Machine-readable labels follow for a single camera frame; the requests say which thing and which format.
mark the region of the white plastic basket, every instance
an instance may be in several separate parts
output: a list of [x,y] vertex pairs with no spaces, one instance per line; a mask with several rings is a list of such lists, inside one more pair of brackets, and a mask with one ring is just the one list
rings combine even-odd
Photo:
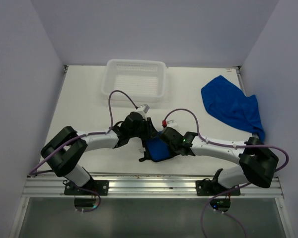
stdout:
[[[107,63],[101,92],[127,93],[134,101],[157,102],[165,92],[165,64],[159,61],[112,59]],[[128,100],[115,93],[113,100]]]

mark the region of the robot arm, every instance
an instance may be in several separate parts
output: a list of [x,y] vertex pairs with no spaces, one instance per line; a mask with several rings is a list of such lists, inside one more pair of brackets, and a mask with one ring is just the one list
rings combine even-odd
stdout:
[[[180,155],[211,156],[237,164],[230,169],[219,169],[212,181],[206,180],[201,184],[203,190],[210,195],[229,190],[242,183],[251,182],[259,187],[270,187],[278,157],[268,148],[238,148],[236,145],[259,145],[262,142],[250,137],[248,141],[223,141],[206,137],[203,141],[197,133],[187,132],[182,136],[177,130],[165,127],[160,135],[174,152]],[[231,147],[222,147],[208,143],[232,144]]]
[[148,105],[141,105],[135,112],[131,112],[121,125],[115,124],[109,132],[76,131],[71,126],[66,126],[43,147],[41,155],[46,158],[64,142],[82,136],[69,144],[69,149],[62,148],[47,163],[58,177],[66,177],[77,186],[92,190],[92,177],[78,164],[82,154],[101,148],[118,148],[126,145],[133,137],[141,139],[157,137],[158,132],[151,119],[146,117],[148,109]]

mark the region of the blue object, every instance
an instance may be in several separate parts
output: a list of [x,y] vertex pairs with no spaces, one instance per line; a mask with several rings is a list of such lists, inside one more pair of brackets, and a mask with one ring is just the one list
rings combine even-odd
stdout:
[[159,137],[147,140],[146,146],[153,161],[159,162],[170,158],[167,144],[160,140]]
[[210,115],[234,128],[257,132],[260,140],[265,140],[255,95],[246,97],[221,75],[205,85],[201,94],[205,110]]

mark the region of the gray wall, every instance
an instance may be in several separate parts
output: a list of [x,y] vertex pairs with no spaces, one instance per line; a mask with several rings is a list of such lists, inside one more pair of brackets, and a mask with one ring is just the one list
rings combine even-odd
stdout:
[[60,59],[241,65],[278,0],[32,0]]
[[62,83],[62,64],[29,0],[0,0],[0,238],[27,172],[39,159]]
[[298,0],[279,1],[243,64],[242,77],[247,93],[257,95],[266,143],[290,154],[280,179],[298,237]]

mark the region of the white tabletop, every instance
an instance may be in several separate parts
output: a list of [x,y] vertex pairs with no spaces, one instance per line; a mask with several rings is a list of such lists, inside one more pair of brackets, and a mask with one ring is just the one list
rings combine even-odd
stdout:
[[[104,71],[105,66],[69,66],[47,142],[67,125],[82,131],[106,130],[109,127],[107,98],[100,91]],[[147,116],[151,117],[155,128],[162,129],[161,121],[172,109],[187,108],[196,114],[202,135],[230,141],[248,140],[250,133],[232,128],[205,111],[201,88],[219,75],[239,87],[235,69],[167,68],[165,97],[161,102],[148,103],[150,110]],[[129,102],[112,101],[114,123],[124,120],[133,109]],[[187,112],[175,112],[168,119],[176,120],[182,134],[196,131],[194,119]],[[86,152],[79,164],[90,172],[174,175],[213,175],[220,168],[234,166],[231,162],[207,156],[176,156],[158,163],[139,162],[138,159],[143,157],[140,148],[141,141],[133,138],[121,148]],[[44,169],[49,169],[47,164],[40,168]]]

